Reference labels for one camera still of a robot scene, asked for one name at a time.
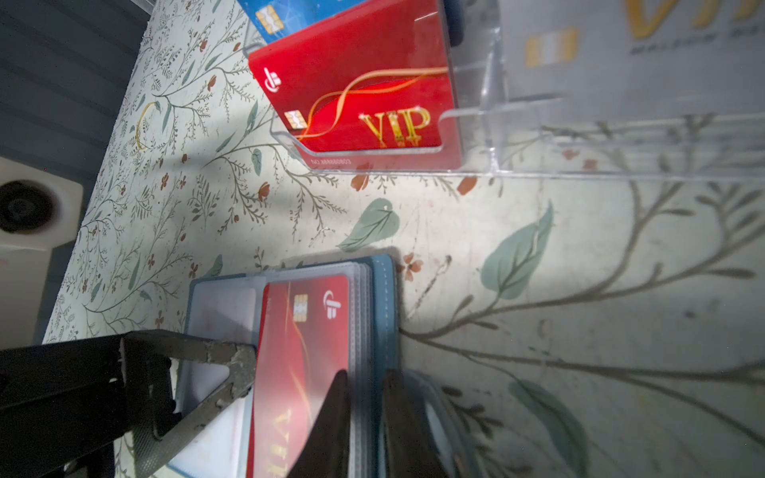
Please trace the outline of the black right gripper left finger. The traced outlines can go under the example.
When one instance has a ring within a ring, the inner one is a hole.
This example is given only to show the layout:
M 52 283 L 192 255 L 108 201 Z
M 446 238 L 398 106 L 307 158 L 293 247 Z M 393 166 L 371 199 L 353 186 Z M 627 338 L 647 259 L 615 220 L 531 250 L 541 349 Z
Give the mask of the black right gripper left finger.
M 306 444 L 289 478 L 346 478 L 350 456 L 348 373 L 340 370 L 328 390 Z

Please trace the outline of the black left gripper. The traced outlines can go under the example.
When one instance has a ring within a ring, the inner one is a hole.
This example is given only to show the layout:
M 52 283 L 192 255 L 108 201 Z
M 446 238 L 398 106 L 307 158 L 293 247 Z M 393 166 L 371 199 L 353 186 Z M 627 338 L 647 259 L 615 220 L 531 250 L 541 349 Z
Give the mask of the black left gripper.
M 167 465 L 250 392 L 251 344 L 137 331 L 1 354 L 1 474 L 112 477 L 129 430 L 137 477 Z M 191 369 L 226 373 L 197 400 Z

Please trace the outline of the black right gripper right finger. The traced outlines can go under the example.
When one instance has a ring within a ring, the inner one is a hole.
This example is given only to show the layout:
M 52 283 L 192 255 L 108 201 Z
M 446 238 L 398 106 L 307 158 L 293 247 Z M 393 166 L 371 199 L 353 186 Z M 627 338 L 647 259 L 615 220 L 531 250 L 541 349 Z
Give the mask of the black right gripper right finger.
M 382 426 L 386 440 L 386 476 L 445 476 L 424 420 L 410 401 L 404 375 L 399 370 L 387 370 L 382 382 Z

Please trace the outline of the blue leather card holder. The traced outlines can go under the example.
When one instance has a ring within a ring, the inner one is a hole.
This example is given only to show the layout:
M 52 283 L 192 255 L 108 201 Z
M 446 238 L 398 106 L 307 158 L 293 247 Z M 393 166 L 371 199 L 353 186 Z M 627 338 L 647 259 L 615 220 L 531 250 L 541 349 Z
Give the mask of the blue leather card holder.
M 446 394 L 427 376 L 405 370 L 398 352 L 398 287 L 392 258 L 386 254 L 275 270 L 255 276 L 266 281 L 343 274 L 350 279 L 350 456 L 347 477 L 386 476 L 382 388 L 387 370 L 399 370 L 410 401 L 424 420 L 426 433 L 445 470 L 444 477 L 479 477 L 483 470 L 467 428 Z M 264 291 L 262 298 L 262 324 Z M 259 337 L 255 346 L 258 359 Z

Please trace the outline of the clear acrylic card display stand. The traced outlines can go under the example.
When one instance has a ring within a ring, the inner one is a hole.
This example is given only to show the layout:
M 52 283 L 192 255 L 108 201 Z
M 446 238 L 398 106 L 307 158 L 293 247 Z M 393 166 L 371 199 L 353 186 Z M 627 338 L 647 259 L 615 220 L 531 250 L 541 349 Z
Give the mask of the clear acrylic card display stand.
M 461 167 L 436 172 L 312 171 L 551 178 L 591 175 L 670 181 L 763 179 L 764 110 L 664 119 L 547 121 L 552 100 L 511 99 L 508 95 L 499 12 L 502 1 L 442 2 L 447 10 Z M 294 151 L 287 151 L 301 161 Z

